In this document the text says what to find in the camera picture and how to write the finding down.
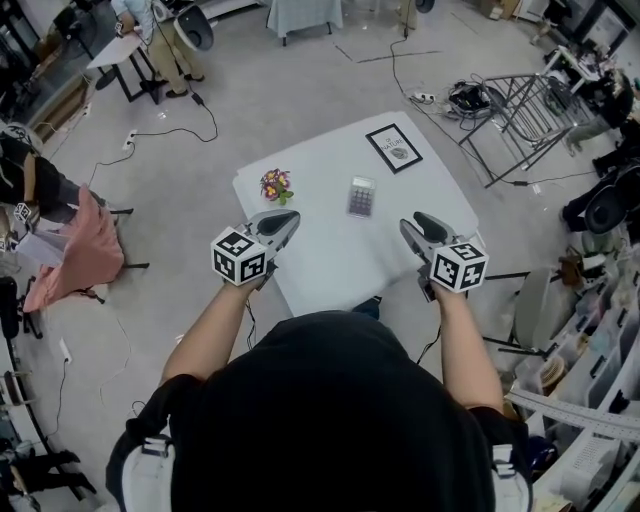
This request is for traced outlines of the person's left forearm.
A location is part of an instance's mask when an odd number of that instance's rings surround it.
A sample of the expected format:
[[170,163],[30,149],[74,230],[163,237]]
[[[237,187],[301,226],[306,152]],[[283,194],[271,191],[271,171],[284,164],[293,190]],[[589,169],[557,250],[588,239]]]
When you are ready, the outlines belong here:
[[261,279],[242,286],[226,283],[169,356],[160,383],[190,375],[200,381],[224,368],[239,333],[245,305]]

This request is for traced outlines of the person's right forearm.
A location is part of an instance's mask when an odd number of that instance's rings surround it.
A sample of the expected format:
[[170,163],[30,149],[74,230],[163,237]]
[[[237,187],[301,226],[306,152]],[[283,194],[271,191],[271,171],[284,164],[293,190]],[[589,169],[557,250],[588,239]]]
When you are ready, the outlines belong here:
[[433,284],[441,316],[443,384],[467,409],[503,412],[499,374],[464,295]]

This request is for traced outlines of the black office chair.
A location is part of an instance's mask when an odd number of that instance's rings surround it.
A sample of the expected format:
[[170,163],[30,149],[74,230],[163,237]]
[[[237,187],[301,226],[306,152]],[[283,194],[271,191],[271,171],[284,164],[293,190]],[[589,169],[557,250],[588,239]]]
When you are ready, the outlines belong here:
[[604,235],[627,216],[627,208],[617,188],[608,185],[589,202],[584,212],[586,229],[594,235]]

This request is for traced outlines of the metal drying rack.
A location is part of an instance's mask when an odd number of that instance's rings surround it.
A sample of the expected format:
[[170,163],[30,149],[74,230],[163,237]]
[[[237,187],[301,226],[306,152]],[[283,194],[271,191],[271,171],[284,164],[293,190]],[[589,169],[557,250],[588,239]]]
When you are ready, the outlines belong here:
[[486,189],[526,187],[530,171],[575,128],[589,119],[579,98],[554,77],[504,75],[478,80],[486,114],[458,142],[479,165]]

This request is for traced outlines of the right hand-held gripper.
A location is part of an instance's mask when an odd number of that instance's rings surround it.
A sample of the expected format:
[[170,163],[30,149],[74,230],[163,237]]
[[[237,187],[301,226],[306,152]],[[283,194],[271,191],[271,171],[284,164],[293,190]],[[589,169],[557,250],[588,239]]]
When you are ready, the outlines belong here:
[[453,293],[482,285],[489,255],[480,245],[473,240],[449,244],[452,228],[432,215],[415,212],[413,219],[423,232],[406,219],[400,220],[399,229],[411,251],[424,262],[418,270],[418,284],[428,302],[435,299],[434,283]]

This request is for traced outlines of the grey round chair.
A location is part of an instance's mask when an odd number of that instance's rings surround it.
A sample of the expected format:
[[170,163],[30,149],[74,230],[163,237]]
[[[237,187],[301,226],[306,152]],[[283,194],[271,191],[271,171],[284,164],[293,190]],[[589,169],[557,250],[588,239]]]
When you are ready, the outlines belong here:
[[551,268],[532,271],[515,301],[512,334],[527,349],[547,349],[574,313],[576,294]]

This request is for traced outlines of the grey calculator with purple keys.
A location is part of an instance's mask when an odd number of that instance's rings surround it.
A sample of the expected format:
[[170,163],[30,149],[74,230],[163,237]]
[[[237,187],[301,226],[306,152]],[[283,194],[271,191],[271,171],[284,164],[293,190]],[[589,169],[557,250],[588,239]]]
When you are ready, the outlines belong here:
[[372,215],[376,183],[370,178],[354,176],[348,194],[347,213],[359,218]]

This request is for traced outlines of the person's dark trousers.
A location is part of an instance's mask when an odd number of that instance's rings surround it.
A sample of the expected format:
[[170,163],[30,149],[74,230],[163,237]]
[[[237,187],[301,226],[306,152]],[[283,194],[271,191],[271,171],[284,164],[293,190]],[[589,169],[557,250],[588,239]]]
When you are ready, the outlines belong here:
[[373,318],[376,321],[380,320],[380,306],[382,303],[381,296],[373,296],[368,300],[358,304],[352,309],[353,313],[362,314]]

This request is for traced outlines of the black picture frame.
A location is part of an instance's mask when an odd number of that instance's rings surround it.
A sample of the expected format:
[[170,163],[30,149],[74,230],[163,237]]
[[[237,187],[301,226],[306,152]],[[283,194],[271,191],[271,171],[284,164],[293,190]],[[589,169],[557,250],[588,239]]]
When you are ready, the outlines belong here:
[[423,160],[395,123],[367,133],[365,138],[394,175]]

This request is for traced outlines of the white harness shoulder pad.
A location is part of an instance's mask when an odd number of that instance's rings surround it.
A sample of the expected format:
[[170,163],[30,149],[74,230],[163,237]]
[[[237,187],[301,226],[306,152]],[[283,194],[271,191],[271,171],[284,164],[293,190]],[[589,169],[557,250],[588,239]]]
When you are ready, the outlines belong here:
[[121,477],[124,512],[172,512],[175,458],[175,446],[164,434],[145,438],[127,456]]
[[494,512],[532,512],[534,496],[531,483],[511,461],[512,454],[511,444],[492,447]]

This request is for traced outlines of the table with white cloth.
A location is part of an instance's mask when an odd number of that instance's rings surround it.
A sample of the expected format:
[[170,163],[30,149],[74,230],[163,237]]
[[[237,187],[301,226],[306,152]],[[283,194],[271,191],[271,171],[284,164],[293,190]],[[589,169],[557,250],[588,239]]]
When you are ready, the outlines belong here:
[[266,27],[287,46],[290,32],[323,26],[331,34],[343,28],[341,0],[269,0]]

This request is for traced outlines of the pink cloth-covered chair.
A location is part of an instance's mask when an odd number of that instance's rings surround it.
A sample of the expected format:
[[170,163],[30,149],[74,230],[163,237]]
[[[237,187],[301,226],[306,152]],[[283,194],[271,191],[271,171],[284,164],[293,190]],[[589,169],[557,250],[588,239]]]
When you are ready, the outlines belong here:
[[96,298],[93,288],[115,281],[121,271],[149,267],[125,262],[114,216],[87,186],[80,188],[76,215],[56,235],[65,242],[60,261],[40,267],[26,295],[26,312],[43,310],[70,295]]

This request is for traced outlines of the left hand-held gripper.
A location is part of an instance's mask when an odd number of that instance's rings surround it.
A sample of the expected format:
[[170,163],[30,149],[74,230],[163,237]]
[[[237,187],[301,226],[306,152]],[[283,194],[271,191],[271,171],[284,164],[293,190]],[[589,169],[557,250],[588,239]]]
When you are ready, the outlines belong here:
[[299,212],[276,209],[225,228],[211,242],[212,270],[236,287],[258,281],[261,288],[277,269],[277,251],[289,243],[300,221]]

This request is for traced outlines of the potted pink yellow flowers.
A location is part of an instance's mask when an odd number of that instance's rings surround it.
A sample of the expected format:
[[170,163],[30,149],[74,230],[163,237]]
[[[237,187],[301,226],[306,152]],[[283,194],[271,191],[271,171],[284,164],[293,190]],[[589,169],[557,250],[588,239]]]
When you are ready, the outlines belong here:
[[262,196],[269,202],[285,206],[293,198],[290,172],[279,168],[267,171],[260,179]]

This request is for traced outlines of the person's black shirt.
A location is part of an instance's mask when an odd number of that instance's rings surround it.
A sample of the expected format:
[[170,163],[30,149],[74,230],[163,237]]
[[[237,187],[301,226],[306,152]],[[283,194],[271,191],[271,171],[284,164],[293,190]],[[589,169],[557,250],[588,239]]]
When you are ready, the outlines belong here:
[[381,322],[329,311],[277,324],[205,380],[161,385],[106,468],[168,430],[173,512],[494,512],[493,449],[527,474],[527,427],[467,409]]

